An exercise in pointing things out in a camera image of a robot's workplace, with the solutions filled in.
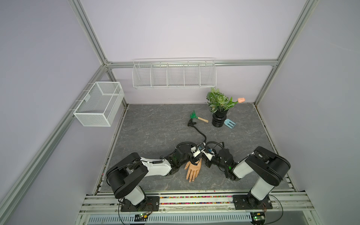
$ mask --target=artificial plant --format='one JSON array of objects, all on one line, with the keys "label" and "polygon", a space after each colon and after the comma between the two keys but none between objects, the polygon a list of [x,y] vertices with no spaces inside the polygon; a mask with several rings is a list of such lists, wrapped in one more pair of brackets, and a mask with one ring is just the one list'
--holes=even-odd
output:
[{"label": "artificial plant", "polygon": [[213,113],[218,110],[220,112],[224,112],[234,107],[236,103],[240,102],[239,100],[233,102],[232,97],[229,99],[223,93],[221,93],[219,89],[215,89],[213,87],[211,88],[211,91],[207,93],[206,99],[207,104],[210,106],[210,111]]}]

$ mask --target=wall-mounted wire shelf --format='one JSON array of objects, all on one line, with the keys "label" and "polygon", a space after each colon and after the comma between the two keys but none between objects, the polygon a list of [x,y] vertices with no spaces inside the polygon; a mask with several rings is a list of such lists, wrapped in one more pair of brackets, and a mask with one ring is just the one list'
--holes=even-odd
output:
[{"label": "wall-mounted wire shelf", "polygon": [[95,82],[74,115],[83,126],[110,127],[123,98],[119,82]]},{"label": "wall-mounted wire shelf", "polygon": [[136,89],[200,88],[216,86],[215,60],[135,62],[132,82]]}]

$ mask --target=black vase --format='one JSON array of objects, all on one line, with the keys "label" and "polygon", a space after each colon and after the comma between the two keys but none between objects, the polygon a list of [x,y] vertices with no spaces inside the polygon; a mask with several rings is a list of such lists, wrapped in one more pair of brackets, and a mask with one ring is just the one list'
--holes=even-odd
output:
[{"label": "black vase", "polygon": [[212,114],[212,124],[215,127],[222,127],[224,125],[224,121],[226,120],[226,114],[228,110],[220,112],[219,110]]}]

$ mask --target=metal rail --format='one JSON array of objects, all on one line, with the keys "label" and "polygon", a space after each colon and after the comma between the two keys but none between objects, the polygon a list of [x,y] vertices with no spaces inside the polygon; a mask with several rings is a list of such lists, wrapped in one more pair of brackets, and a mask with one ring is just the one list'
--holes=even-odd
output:
[{"label": "metal rail", "polygon": [[[213,193],[198,193],[194,194],[191,191],[188,193],[173,194],[148,194],[148,196],[160,196],[159,212],[154,213],[186,213],[186,212],[235,212],[232,195],[247,194],[243,192],[213,192]],[[305,192],[272,192],[284,207],[284,211],[313,211],[315,210],[309,197]],[[280,203],[272,196],[270,200],[273,209],[268,211],[281,210]],[[196,202],[203,202],[206,204],[192,204]],[[86,196],[83,205],[80,209],[79,215],[96,215],[96,214],[117,214],[118,200],[114,195],[89,195]],[[246,212],[261,212],[261,210],[242,210]]]},{"label": "metal rail", "polygon": [[[164,63],[186,63],[187,61],[164,61]],[[154,64],[157,61],[141,61],[141,64]],[[276,59],[239,59],[239,60],[216,60],[215,66],[275,66],[278,64]],[[109,62],[109,69],[115,68],[132,68],[134,62]]]}]

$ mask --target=aluminum extrusion bar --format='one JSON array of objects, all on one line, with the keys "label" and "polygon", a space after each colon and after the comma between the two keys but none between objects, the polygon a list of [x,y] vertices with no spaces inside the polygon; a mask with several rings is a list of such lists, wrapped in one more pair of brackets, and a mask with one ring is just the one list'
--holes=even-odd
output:
[{"label": "aluminum extrusion bar", "polygon": [[[148,196],[160,196],[159,212],[174,213],[186,212],[234,212],[234,204],[232,195],[247,193],[199,193],[194,194],[192,191],[188,193],[174,194],[148,194]],[[305,192],[273,192],[271,195],[278,198],[284,207],[284,211],[313,211],[315,210],[311,201]],[[281,206],[279,202],[270,196],[273,209],[269,211],[279,211]],[[117,214],[118,200],[114,195],[90,195],[86,196],[83,206],[80,209],[80,215],[94,214]],[[262,210],[244,210],[246,212],[262,211]]]},{"label": "aluminum extrusion bar", "polygon": [[[163,63],[187,63],[187,61],[162,61]],[[155,64],[159,61],[141,61],[141,64]],[[240,60],[215,60],[215,66],[275,66],[278,64],[276,59],[240,59]],[[134,62],[109,62],[109,69],[132,68]]]},{"label": "aluminum extrusion bar", "polygon": [[94,49],[96,55],[98,56],[100,63],[102,65],[105,65],[107,63],[107,59],[99,44],[98,39],[95,36],[94,30],[90,25],[89,19],[85,14],[84,8],[82,7],[80,0],[69,0],[69,3],[81,27],[83,28],[85,35],[87,36],[92,48]]}]

